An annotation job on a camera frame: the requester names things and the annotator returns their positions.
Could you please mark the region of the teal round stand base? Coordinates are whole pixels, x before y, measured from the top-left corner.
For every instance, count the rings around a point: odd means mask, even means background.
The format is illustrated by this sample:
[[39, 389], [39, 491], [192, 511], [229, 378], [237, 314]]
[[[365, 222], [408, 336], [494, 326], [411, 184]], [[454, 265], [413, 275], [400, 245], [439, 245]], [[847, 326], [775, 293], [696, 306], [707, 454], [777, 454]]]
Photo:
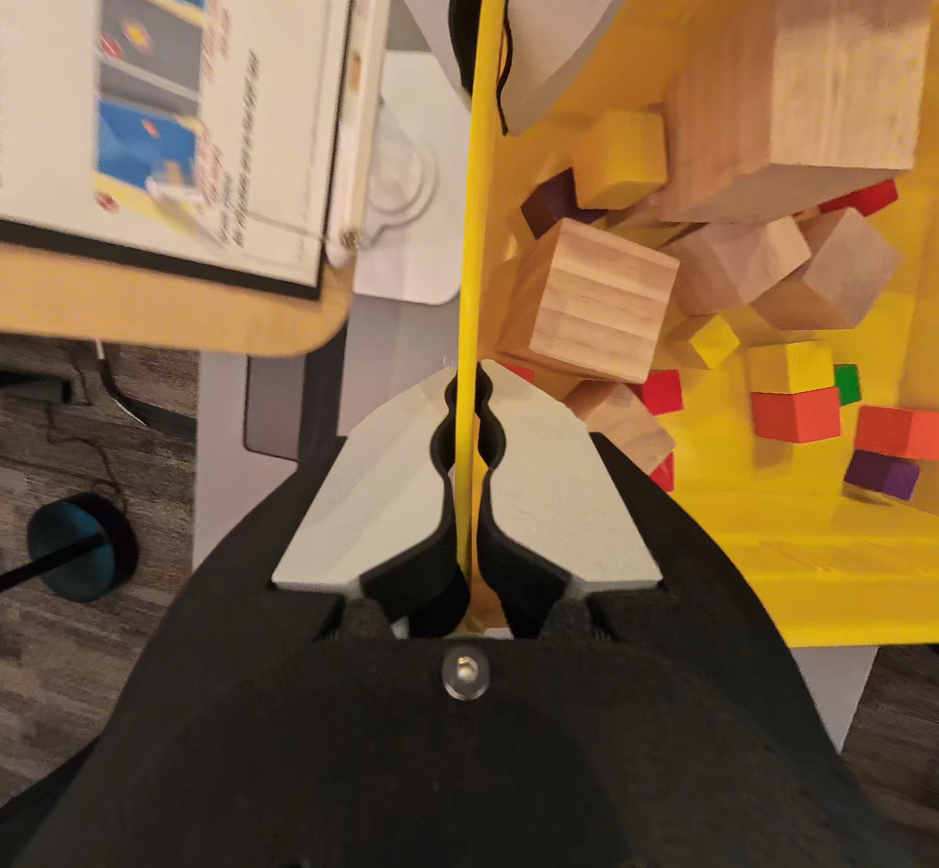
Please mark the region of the teal round stand base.
[[41, 506], [26, 528], [31, 562], [49, 561], [39, 578], [76, 603], [97, 601], [132, 579], [139, 563], [134, 530], [123, 510], [92, 492]]

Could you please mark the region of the tan wooden board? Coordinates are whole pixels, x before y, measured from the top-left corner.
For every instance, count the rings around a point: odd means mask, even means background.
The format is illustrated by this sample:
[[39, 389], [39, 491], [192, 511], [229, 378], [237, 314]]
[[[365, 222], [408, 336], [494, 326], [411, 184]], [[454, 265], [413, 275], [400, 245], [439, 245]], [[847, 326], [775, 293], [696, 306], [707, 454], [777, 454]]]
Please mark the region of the tan wooden board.
[[1, 331], [70, 340], [283, 357], [344, 326], [355, 264], [326, 265], [315, 302], [1, 246]]

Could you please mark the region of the printed paper sheet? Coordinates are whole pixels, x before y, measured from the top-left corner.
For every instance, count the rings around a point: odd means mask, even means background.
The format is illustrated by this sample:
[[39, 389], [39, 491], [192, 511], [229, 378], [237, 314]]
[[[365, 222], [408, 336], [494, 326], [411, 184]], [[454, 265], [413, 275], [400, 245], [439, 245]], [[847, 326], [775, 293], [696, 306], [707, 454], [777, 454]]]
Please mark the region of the printed paper sheet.
[[1, 0], [2, 241], [315, 302], [351, 0]]

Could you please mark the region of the black metal bar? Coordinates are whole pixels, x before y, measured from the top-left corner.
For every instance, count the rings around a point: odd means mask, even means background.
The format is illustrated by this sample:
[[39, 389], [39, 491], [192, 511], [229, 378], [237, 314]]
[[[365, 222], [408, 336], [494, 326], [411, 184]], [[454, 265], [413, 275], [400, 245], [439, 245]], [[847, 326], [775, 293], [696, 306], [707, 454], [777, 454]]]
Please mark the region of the black metal bar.
[[344, 325], [306, 355], [247, 359], [242, 430], [247, 451], [302, 463], [335, 440], [346, 333]]

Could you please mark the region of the yellow plastic box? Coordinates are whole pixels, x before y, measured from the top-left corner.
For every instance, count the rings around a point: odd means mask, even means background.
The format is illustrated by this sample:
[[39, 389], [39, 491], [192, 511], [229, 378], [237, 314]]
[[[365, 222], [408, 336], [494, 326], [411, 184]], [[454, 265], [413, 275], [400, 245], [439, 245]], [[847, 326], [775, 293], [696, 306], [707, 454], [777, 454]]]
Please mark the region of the yellow plastic box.
[[[659, 100], [694, 37], [741, 0], [627, 0], [554, 111], [521, 137], [498, 136], [481, 282], [481, 357], [497, 357], [519, 257], [533, 244], [519, 206], [564, 168], [574, 130], [620, 99]], [[937, 410], [937, 45], [927, 65], [917, 166], [873, 224], [903, 255], [869, 317], [828, 338], [859, 368], [865, 402]], [[683, 376], [672, 498], [758, 594], [791, 647], [937, 643], [937, 463], [911, 505], [845, 495], [858, 406], [837, 440], [758, 443], [743, 356]]]

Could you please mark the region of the clear acrylic holder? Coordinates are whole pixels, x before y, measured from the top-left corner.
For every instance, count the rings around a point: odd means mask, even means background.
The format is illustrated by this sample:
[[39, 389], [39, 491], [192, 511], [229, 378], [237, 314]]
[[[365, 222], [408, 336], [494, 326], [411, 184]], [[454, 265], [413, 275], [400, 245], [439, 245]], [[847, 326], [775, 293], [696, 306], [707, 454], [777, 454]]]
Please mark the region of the clear acrylic holder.
[[438, 182], [439, 168], [430, 146], [409, 135], [381, 99], [366, 191], [367, 234], [379, 236], [422, 218]]

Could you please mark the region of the black stand pole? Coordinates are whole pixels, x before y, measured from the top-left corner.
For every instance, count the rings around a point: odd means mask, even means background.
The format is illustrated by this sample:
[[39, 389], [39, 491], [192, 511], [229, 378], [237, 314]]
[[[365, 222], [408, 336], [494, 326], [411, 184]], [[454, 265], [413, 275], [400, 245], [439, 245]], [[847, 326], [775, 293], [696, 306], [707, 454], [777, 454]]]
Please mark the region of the black stand pole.
[[102, 533], [90, 534], [16, 569], [5, 571], [1, 574], [1, 592], [6, 593], [29, 580], [87, 556], [106, 541]]

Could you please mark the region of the pile of wooden cubes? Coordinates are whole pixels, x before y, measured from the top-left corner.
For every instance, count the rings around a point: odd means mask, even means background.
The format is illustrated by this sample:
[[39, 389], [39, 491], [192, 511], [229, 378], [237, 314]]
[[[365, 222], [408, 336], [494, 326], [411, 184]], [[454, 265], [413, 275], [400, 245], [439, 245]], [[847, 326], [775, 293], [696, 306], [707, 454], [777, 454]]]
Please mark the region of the pile of wooden cubes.
[[[580, 134], [608, 111], [665, 120], [669, 181], [657, 219], [698, 225], [679, 250], [732, 229], [795, 228], [797, 212], [914, 169], [929, 71], [932, 0], [627, 0], [546, 119], [498, 144], [487, 230], [483, 342], [496, 350], [517, 268], [536, 245], [521, 199], [551, 166], [571, 164]], [[819, 443], [790, 445], [752, 428], [745, 348], [828, 343], [859, 366], [863, 403], [937, 410], [937, 144], [926, 180], [900, 180], [899, 202], [873, 219], [841, 209], [808, 219], [827, 229], [820, 253], [754, 302], [682, 308], [669, 321], [723, 315], [743, 345], [690, 377], [678, 423], [677, 501], [700, 522], [745, 510], [792, 518], [856, 510], [842, 471], [859, 420]]]

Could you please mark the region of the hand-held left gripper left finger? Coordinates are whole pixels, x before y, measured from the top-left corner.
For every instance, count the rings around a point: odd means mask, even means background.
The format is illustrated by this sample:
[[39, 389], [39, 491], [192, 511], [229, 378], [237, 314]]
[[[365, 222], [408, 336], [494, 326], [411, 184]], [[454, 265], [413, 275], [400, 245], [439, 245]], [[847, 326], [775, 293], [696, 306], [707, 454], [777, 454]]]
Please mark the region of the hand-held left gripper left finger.
[[370, 600], [411, 637], [446, 637], [469, 605], [450, 471], [456, 370], [375, 409], [346, 438], [271, 582]]

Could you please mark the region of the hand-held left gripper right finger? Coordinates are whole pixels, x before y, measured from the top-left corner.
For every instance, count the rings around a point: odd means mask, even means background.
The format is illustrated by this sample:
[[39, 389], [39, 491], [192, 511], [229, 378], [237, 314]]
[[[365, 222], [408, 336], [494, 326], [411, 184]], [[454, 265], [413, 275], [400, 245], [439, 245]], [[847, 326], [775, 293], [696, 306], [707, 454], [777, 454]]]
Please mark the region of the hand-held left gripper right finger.
[[559, 601], [662, 582], [636, 522], [571, 411], [493, 360], [477, 367], [479, 572], [515, 637]]

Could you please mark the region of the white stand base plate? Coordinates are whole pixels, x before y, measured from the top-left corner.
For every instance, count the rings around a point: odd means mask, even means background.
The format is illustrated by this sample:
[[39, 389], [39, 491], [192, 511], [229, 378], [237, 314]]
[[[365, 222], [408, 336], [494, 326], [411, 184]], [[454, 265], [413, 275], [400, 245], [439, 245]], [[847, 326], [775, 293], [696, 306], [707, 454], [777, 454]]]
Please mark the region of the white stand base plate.
[[385, 52], [381, 99], [409, 135], [430, 146], [439, 182], [430, 207], [410, 226], [371, 236], [364, 219], [354, 291], [440, 306], [456, 297], [461, 284], [470, 112], [436, 58], [424, 51]]

